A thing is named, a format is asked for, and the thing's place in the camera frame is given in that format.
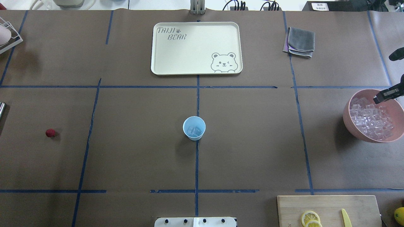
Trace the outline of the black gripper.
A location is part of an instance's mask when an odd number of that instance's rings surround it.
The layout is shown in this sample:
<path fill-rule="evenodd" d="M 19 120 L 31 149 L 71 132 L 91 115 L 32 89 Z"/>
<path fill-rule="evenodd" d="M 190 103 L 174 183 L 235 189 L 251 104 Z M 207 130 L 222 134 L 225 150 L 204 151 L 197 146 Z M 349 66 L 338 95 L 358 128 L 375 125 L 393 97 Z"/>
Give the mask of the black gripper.
<path fill-rule="evenodd" d="M 400 78 L 399 85 L 399 87 L 391 87 L 389 89 L 378 92 L 373 97 L 373 101 L 375 102 L 375 104 L 380 104 L 381 102 L 386 102 L 390 99 L 396 99 L 400 96 L 404 96 L 404 74 L 402 74 Z"/>

